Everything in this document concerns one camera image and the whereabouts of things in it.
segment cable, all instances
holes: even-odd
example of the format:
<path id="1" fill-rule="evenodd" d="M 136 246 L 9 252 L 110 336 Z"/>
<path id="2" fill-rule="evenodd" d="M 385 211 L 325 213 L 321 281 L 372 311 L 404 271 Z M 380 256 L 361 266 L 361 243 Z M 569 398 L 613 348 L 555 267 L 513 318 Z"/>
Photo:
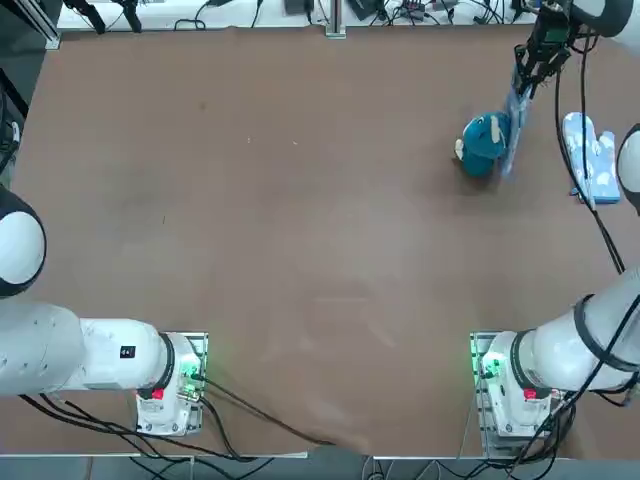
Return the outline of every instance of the cable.
<path id="1" fill-rule="evenodd" d="M 604 393 L 595 392 L 595 394 L 615 407 L 624 408 L 628 405 L 628 403 L 618 402 L 617 400 L 613 400 L 612 398 L 607 397 Z"/>
<path id="2" fill-rule="evenodd" d="M 371 459 L 373 459 L 372 456 L 368 456 L 367 458 L 364 459 L 364 463 L 362 464 L 362 471 L 360 472 L 360 480 L 364 480 L 364 471 L 367 469 L 367 464 Z"/>
<path id="3" fill-rule="evenodd" d="M 498 12 L 496 12 L 493 8 L 491 8 L 490 5 L 478 2 L 477 0 L 464 0 L 464 1 L 475 3 L 476 5 L 481 6 L 482 8 L 485 9 L 485 12 L 491 12 L 492 16 L 496 19 L 496 23 L 502 23 L 504 25 L 504 17 L 500 17 L 500 15 L 498 15 Z"/>
<path id="4" fill-rule="evenodd" d="M 144 470 L 146 470 L 149 473 L 152 473 L 154 475 L 154 478 L 160 478 L 161 480 L 164 479 L 164 477 L 162 477 L 162 473 L 164 473 L 169 467 L 171 467 L 173 464 L 176 463 L 182 463 L 185 461 L 185 459 L 171 459 L 168 458 L 164 455 L 162 455 L 160 452 L 158 452 L 153 445 L 151 445 L 150 442 L 148 442 L 146 440 L 146 438 L 143 437 L 153 437 L 156 438 L 157 440 L 162 440 L 162 441 L 169 441 L 169 443 L 176 443 L 179 446 L 184 446 L 184 447 L 188 447 L 188 448 L 194 448 L 194 446 L 191 445 L 187 445 L 187 444 L 182 444 L 182 442 L 175 442 L 175 441 L 171 441 L 165 437 L 159 437 L 159 436 L 155 436 L 155 435 L 145 435 L 142 434 L 140 432 L 134 432 L 133 430 L 130 430 L 126 427 L 123 427 L 122 425 L 119 425 L 117 423 L 114 422 L 107 422 L 107 421 L 103 421 L 98 419 L 97 417 L 89 414 L 88 412 L 86 412 L 85 410 L 83 410 L 82 408 L 78 407 L 77 405 L 75 405 L 73 402 L 69 402 L 69 401 L 64 401 L 65 404 L 77 409 L 82 415 L 78 415 L 75 414 L 73 412 L 69 412 L 61 407 L 58 407 L 57 405 L 55 405 L 55 403 L 53 403 L 46 395 L 41 394 L 40 395 L 41 398 L 49 405 L 51 406 L 51 408 L 53 408 L 55 411 L 58 411 L 60 413 L 65 414 L 66 416 L 70 417 L 70 418 L 79 418 L 79 419 L 85 419 L 87 421 L 91 421 L 92 423 L 97 423 L 101 426 L 103 426 L 106 431 L 102 431 L 102 433 L 110 433 L 113 435 L 117 435 L 118 437 L 122 438 L 124 441 L 126 441 L 127 443 L 129 443 L 135 450 L 137 450 L 138 452 L 140 452 L 142 455 L 144 455 L 147 458 L 151 458 L 151 459 L 162 459 L 165 460 L 167 462 L 170 462 L 171 465 L 165 467 L 165 469 L 163 469 L 162 471 L 156 473 L 153 470 L 147 468 L 146 466 L 136 462 L 134 459 L 131 459 L 134 463 L 136 463 L 138 466 L 140 466 L 141 468 L 143 468 Z M 83 425 L 83 424 L 79 424 L 79 422 L 75 422 L 72 421 L 68 418 L 64 418 L 61 417 L 59 415 L 56 415 L 52 412 L 49 412 L 45 407 L 43 407 L 42 405 L 38 404 L 35 400 L 31 399 L 30 397 L 27 397 L 26 395 L 21 395 L 20 398 L 22 398 L 23 400 L 25 400 L 29 405 L 34 406 L 35 408 L 37 408 L 38 410 L 42 411 L 43 413 L 45 413 L 46 415 L 49 415 L 57 420 L 60 420 L 64 423 L 70 423 L 72 425 L 77 425 L 77 426 L 81 426 L 82 428 L 87 428 L 89 430 L 94 430 L 94 431 L 101 431 L 100 429 L 97 429 L 96 427 L 92 427 L 91 425 Z M 132 435 L 135 437 L 138 437 L 140 440 L 142 440 L 143 442 L 145 442 L 149 448 L 151 448 L 153 450 L 153 452 L 157 455 L 157 456 L 152 456 L 149 453 L 145 452 L 144 450 L 142 450 L 138 445 L 136 445 L 134 442 L 132 442 L 131 440 L 129 440 L 128 438 L 126 438 L 126 435 Z M 224 458 L 228 458 L 228 459 L 233 459 L 233 460 L 238 460 L 237 458 L 229 458 L 227 456 L 223 456 Z M 247 458 L 242 458 L 240 461 L 242 463 L 247 463 L 249 461 L 254 461 L 255 459 L 249 459 Z M 209 468 L 212 468 L 213 470 L 215 470 L 216 472 L 218 472 L 220 475 L 222 475 L 223 477 L 225 477 L 227 480 L 241 480 L 241 479 L 246 479 L 249 476 L 253 475 L 254 473 L 262 470 L 263 468 L 265 468 L 268 464 L 270 464 L 271 462 L 273 462 L 273 458 L 268 459 L 266 462 L 264 462 L 263 464 L 259 465 L 258 467 L 254 468 L 253 470 L 247 472 L 246 474 L 240 476 L 239 478 L 235 478 L 233 477 L 231 474 L 229 474 L 227 471 L 225 471 L 224 469 L 218 467 L 217 465 L 208 462 L 206 460 L 202 460 L 200 458 L 196 458 L 195 461 L 196 463 L 201 463 L 203 465 L 208 466 Z"/>
<path id="5" fill-rule="evenodd" d="M 109 32 L 109 31 L 111 31 L 111 29 L 113 28 L 113 26 L 114 26 L 116 23 L 118 23 L 118 20 L 120 20 L 120 19 L 122 18 L 122 15 L 124 15 L 124 10 L 120 12 L 120 15 L 118 15 L 118 16 L 116 17 L 116 19 L 115 19 L 113 22 L 111 22 L 107 28 L 105 28 L 105 30 L 104 30 L 104 31 L 105 31 L 105 32 Z"/>
<path id="6" fill-rule="evenodd" d="M 605 393 L 610 395 L 625 393 L 631 390 L 633 387 L 635 387 L 636 383 L 638 383 L 638 377 L 640 377 L 640 372 L 635 372 L 633 375 L 631 375 L 631 378 L 629 379 L 629 381 L 619 388 L 615 388 L 611 390 L 592 390 L 592 392 Z"/>
<path id="7" fill-rule="evenodd" d="M 570 45 L 569 48 L 571 50 L 573 50 L 574 52 L 579 53 L 580 55 L 584 55 L 585 52 L 590 53 L 590 52 L 593 51 L 594 48 L 596 48 L 596 46 L 598 45 L 598 40 L 599 39 L 600 39 L 600 35 L 596 35 L 593 38 L 593 45 L 591 45 L 588 49 L 586 48 L 586 45 L 585 45 L 585 49 L 582 49 L 582 50 L 577 48 L 575 45 Z"/>
<path id="8" fill-rule="evenodd" d="M 192 375 L 191 378 L 195 379 L 195 380 L 200 380 L 203 382 L 208 383 L 209 385 L 211 385 L 212 387 L 220 390 L 222 393 L 224 393 L 225 395 L 227 395 L 228 397 L 231 397 L 232 399 L 234 399 L 235 401 L 241 403 L 242 405 L 244 405 L 245 407 L 249 408 L 250 410 L 252 410 L 253 412 L 257 413 L 258 415 L 260 415 L 262 418 L 264 418 L 265 420 L 270 421 L 271 423 L 274 423 L 275 425 L 279 426 L 280 428 L 282 428 L 283 430 L 286 430 L 287 432 L 295 435 L 296 437 L 299 437 L 303 440 L 306 440 L 307 442 L 311 442 L 314 443 L 316 445 L 335 445 L 333 442 L 329 442 L 327 440 L 322 440 L 322 439 L 318 439 L 318 438 L 314 438 L 311 435 L 307 435 L 304 432 L 301 432 L 300 430 L 287 425 L 286 423 L 284 423 L 283 421 L 275 418 L 272 415 L 269 415 L 268 413 L 260 410 L 258 407 L 252 405 L 251 403 L 247 402 L 246 400 L 244 400 L 243 398 L 239 397 L 238 395 L 236 395 L 235 393 L 233 393 L 232 391 L 226 389 L 225 387 L 223 387 L 222 385 L 214 382 L 213 380 L 209 380 L 206 377 L 203 377 L 202 375 Z"/>
<path id="9" fill-rule="evenodd" d="M 431 20 L 433 20 L 434 22 L 436 22 L 436 25 L 442 25 L 438 19 L 436 17 L 434 17 L 433 15 L 431 15 L 429 12 L 424 12 L 424 16 L 427 18 L 430 18 Z"/>
<path id="10" fill-rule="evenodd" d="M 447 467 L 444 463 L 440 462 L 439 460 L 436 460 L 436 462 L 442 467 L 444 468 L 447 472 L 449 472 L 451 475 L 453 475 L 454 477 L 458 477 L 458 478 L 463 478 L 465 480 L 468 480 L 470 478 L 476 477 L 478 475 L 480 475 L 482 472 L 484 472 L 486 469 L 489 468 L 489 466 L 487 465 L 487 463 L 489 462 L 489 460 L 484 460 L 483 462 L 480 462 L 478 465 L 476 465 L 469 473 L 467 473 L 466 475 L 461 475 L 459 473 L 454 472 L 453 470 L 451 470 L 449 467 Z"/>
<path id="11" fill-rule="evenodd" d="M 260 7 L 262 6 L 262 2 L 264 0 L 257 0 L 256 2 L 256 14 L 253 16 L 253 22 L 251 22 L 251 28 L 256 26 L 256 22 L 258 21 L 258 14 L 260 13 Z"/>
<path id="12" fill-rule="evenodd" d="M 140 468 L 142 468 L 143 470 L 146 470 L 147 472 L 149 472 L 151 475 L 153 475 L 153 478 L 159 478 L 160 480 L 167 480 L 167 477 L 163 477 L 162 473 L 164 473 L 164 471 L 168 470 L 168 467 L 173 467 L 174 464 L 170 464 L 168 467 L 165 467 L 164 471 L 161 472 L 154 472 L 153 470 L 151 470 L 149 467 L 147 467 L 146 465 L 143 465 L 142 463 L 138 462 L 136 459 L 134 459 L 133 457 L 129 457 L 129 460 L 131 460 L 133 463 L 135 463 L 136 465 L 138 465 Z"/>
<path id="13" fill-rule="evenodd" d="M 225 448 L 227 449 L 227 452 L 229 452 L 229 454 L 233 457 L 234 460 L 238 461 L 238 462 L 253 462 L 255 460 L 255 458 L 252 457 L 242 457 L 238 452 L 236 452 L 236 450 L 231 446 L 231 442 L 229 442 L 229 437 L 227 436 L 227 432 L 224 429 L 224 425 L 222 424 L 222 419 L 220 418 L 220 415 L 218 414 L 218 411 L 215 409 L 215 407 L 213 406 L 213 404 L 207 400 L 206 398 L 202 397 L 200 399 L 200 402 L 207 408 L 207 410 L 209 410 L 209 412 L 211 413 L 211 415 L 213 416 L 213 419 L 216 422 L 216 425 L 218 427 L 218 431 L 220 432 L 220 437 L 222 437 L 222 442 L 224 443 Z"/>
<path id="14" fill-rule="evenodd" d="M 400 7 L 394 8 L 393 15 L 391 15 L 391 17 L 389 17 L 387 15 L 388 21 L 387 21 L 386 26 L 387 27 L 393 27 L 393 22 L 396 21 L 396 18 L 398 18 L 399 14 L 400 14 Z"/>
<path id="15" fill-rule="evenodd" d="M 318 5 L 320 5 L 320 11 L 322 12 L 322 16 L 324 17 L 324 21 L 327 23 L 327 25 L 329 25 L 331 23 L 331 21 L 329 20 L 329 17 L 327 17 L 327 12 L 325 12 L 325 10 L 324 10 L 324 5 L 322 5 L 322 0 L 318 0 Z"/>
<path id="16" fill-rule="evenodd" d="M 44 402 L 47 405 L 49 405 L 53 410 L 55 410 L 58 413 L 61 413 L 62 415 L 66 415 L 66 416 L 68 416 L 70 418 L 76 418 L 76 419 L 79 419 L 79 420 L 90 420 L 92 423 L 97 423 L 97 424 L 105 427 L 106 429 L 108 429 L 108 430 L 110 430 L 112 432 L 115 431 L 114 428 L 117 428 L 117 429 L 121 430 L 123 433 L 121 433 L 121 434 L 116 433 L 116 435 L 118 435 L 122 440 L 124 440 L 129 445 L 131 445 L 139 453 L 141 453 L 142 455 L 144 455 L 144 456 L 146 456 L 148 458 L 158 458 L 158 459 L 165 460 L 167 462 L 172 462 L 173 461 L 172 459 L 165 457 L 158 450 L 156 450 L 156 448 L 146 438 L 140 438 L 140 440 L 143 441 L 151 449 L 151 451 L 156 455 L 155 457 L 151 456 L 150 454 L 148 454 L 147 452 L 142 450 L 134 442 L 129 440 L 125 436 L 125 433 L 128 434 L 128 435 L 137 436 L 137 432 L 134 432 L 133 430 L 130 430 L 130 429 L 126 428 L 126 427 L 123 427 L 122 425 L 119 425 L 117 423 L 102 421 L 102 420 L 94 417 L 93 415 L 89 414 L 88 412 L 84 411 L 83 409 L 81 409 L 79 406 L 77 406 L 73 402 L 62 400 L 66 405 L 69 405 L 71 408 L 74 408 L 78 412 L 80 412 L 81 415 L 75 414 L 73 412 L 69 412 L 68 410 L 65 410 L 64 408 L 59 407 L 53 401 L 51 401 L 51 399 L 49 397 L 47 397 L 47 395 L 45 395 L 45 394 L 40 394 L 40 398 L 42 398 L 42 400 L 44 400 Z"/>
<path id="17" fill-rule="evenodd" d="M 200 8 L 198 8 L 198 11 L 196 12 L 195 17 L 180 18 L 176 20 L 176 23 L 173 24 L 173 31 L 175 32 L 176 30 L 178 30 L 178 25 L 180 25 L 181 23 L 192 23 L 196 30 L 206 30 L 207 24 L 204 23 L 202 20 L 200 20 L 198 17 L 200 16 L 200 14 L 205 8 L 211 7 L 211 6 L 213 6 L 211 0 L 207 0 L 205 3 L 200 5 Z"/>
<path id="18" fill-rule="evenodd" d="M 64 416 L 61 416 L 59 414 L 56 414 L 56 413 L 48 410 L 46 407 L 40 405 L 38 402 L 36 402 L 32 398 L 28 397 L 27 395 L 20 395 L 19 397 L 22 400 L 24 400 L 26 403 L 31 405 L 33 408 L 35 408 L 36 410 L 40 411 L 41 413 L 44 413 L 48 417 L 51 417 L 51 418 L 53 418 L 55 420 L 59 420 L 59 421 L 61 421 L 63 423 L 74 425 L 76 427 L 84 428 L 86 430 L 92 430 L 94 432 L 106 433 L 108 435 L 118 435 L 118 436 L 120 435 L 118 433 L 113 433 L 113 432 L 109 431 L 106 428 L 99 428 L 99 427 L 96 427 L 95 425 L 92 425 L 92 424 L 79 422 L 77 420 L 72 420 L 72 419 L 66 418 Z M 144 433 L 144 432 L 135 432 L 135 433 L 128 433 L 127 432 L 127 433 L 125 433 L 125 431 L 127 429 L 125 427 L 122 427 L 121 425 L 117 425 L 117 428 L 124 429 L 123 433 L 122 433 L 123 435 L 133 435 L 133 436 L 138 437 L 138 438 L 153 438 L 154 440 L 158 440 L 158 441 L 165 442 L 165 443 L 170 443 L 171 445 L 176 445 L 178 447 L 188 448 L 190 450 L 194 450 L 194 451 L 201 452 L 201 453 L 206 453 L 208 455 L 213 455 L 213 456 L 216 456 L 216 457 L 219 457 L 219 458 L 225 458 L 227 460 L 233 460 L 233 458 L 230 457 L 229 455 L 224 455 L 222 453 L 215 452 L 215 451 L 210 450 L 208 448 L 199 447 L 197 445 L 191 445 L 191 444 L 188 444 L 188 443 L 180 442 L 178 440 L 174 440 L 174 439 L 169 438 L 169 437 L 161 437 L 161 436 L 158 436 L 158 435 L 152 435 L 150 433 Z"/>
<path id="19" fill-rule="evenodd" d="M 387 473 L 384 474 L 384 480 L 389 480 L 389 476 L 391 475 L 391 469 L 393 468 L 393 464 L 396 463 L 395 460 L 391 460 L 389 464 L 389 468 L 387 468 Z"/>
<path id="20" fill-rule="evenodd" d="M 215 470 L 216 472 L 218 472 L 220 475 L 222 475 L 224 478 L 226 478 L 227 480 L 236 480 L 233 475 L 231 475 L 229 472 L 227 472 L 226 470 L 220 468 L 219 466 L 217 466 L 214 463 L 208 462 L 206 460 L 203 460 L 201 458 L 196 458 L 195 459 L 196 463 L 200 463 L 201 465 L 206 465 L 207 467 Z"/>
<path id="21" fill-rule="evenodd" d="M 444 11 L 447 12 L 447 18 L 449 19 L 449 24 L 453 25 L 453 19 L 451 17 L 453 17 L 453 8 L 451 8 L 451 10 L 449 10 L 447 8 L 447 4 L 444 3 L 444 0 L 440 0 L 440 3 L 442 4 L 442 8 L 444 8 Z"/>
<path id="22" fill-rule="evenodd" d="M 260 470 L 262 470 L 264 467 L 266 467 L 267 465 L 269 465 L 271 462 L 273 462 L 275 460 L 275 458 L 270 458 L 268 459 L 266 462 L 264 462 L 262 465 L 258 465 L 256 468 L 254 468 L 253 470 L 249 470 L 247 473 L 240 475 L 239 477 L 236 478 L 236 480 L 244 480 L 245 478 L 250 477 L 251 475 L 253 475 L 254 473 L 258 473 Z"/>
<path id="23" fill-rule="evenodd" d="M 429 469 L 433 466 L 436 465 L 438 467 L 438 478 L 437 480 L 440 480 L 440 474 L 441 474 L 441 470 L 440 470 L 440 463 L 436 462 L 435 460 L 431 460 L 429 461 L 429 463 L 427 463 L 427 465 L 425 465 L 425 467 L 420 470 L 420 472 L 418 472 L 418 474 L 415 476 L 415 478 L 413 480 L 420 480 L 422 478 L 422 476 L 427 473 L 429 471 Z"/>
<path id="24" fill-rule="evenodd" d="M 582 172 L 584 183 L 589 182 L 589 169 L 587 168 L 587 96 L 585 94 L 585 77 L 587 70 L 587 54 L 589 53 L 589 42 L 591 30 L 584 40 L 584 53 L 582 54 L 582 66 L 580 67 L 580 109 L 582 113 Z"/>

